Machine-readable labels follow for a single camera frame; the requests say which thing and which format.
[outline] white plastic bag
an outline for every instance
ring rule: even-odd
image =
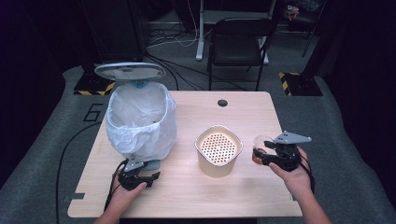
[[[110,97],[106,131],[125,158],[162,160],[177,140],[175,100],[163,84],[149,82],[139,89],[126,83]]]

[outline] small bowl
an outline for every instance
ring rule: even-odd
[[[224,177],[233,169],[243,144],[239,137],[222,125],[214,125],[195,140],[198,162],[204,174]]]

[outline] tan colander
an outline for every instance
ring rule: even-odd
[[[195,140],[201,170],[212,177],[231,172],[243,144],[236,134],[222,125],[214,125]]]

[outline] desk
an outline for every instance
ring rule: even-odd
[[[162,161],[161,176],[140,194],[124,217],[300,217],[283,180],[251,160],[259,134],[281,134],[271,96],[262,91],[171,91],[177,102],[177,142]],[[218,100],[226,100],[221,107]],[[236,133],[244,148],[231,173],[213,178],[202,173],[194,142],[212,125]],[[110,145],[103,122],[72,200],[70,217],[99,217],[111,175],[124,158]]]
[[[271,0],[270,10],[268,12],[241,12],[241,11],[213,11],[213,10],[205,10],[204,1],[201,0],[200,5],[200,16],[199,16],[199,39],[198,39],[198,49],[197,54],[195,56],[196,61],[201,61],[204,54],[204,23],[207,24],[215,24],[217,21],[222,19],[230,18],[230,17],[264,17],[264,18],[272,18],[274,7],[276,0]],[[260,44],[265,42],[265,37],[262,38]],[[264,64],[268,64],[268,56],[264,55]]]

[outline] open lid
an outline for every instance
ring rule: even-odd
[[[155,63],[108,63],[95,68],[95,73],[110,80],[152,80],[165,76],[165,70]]]

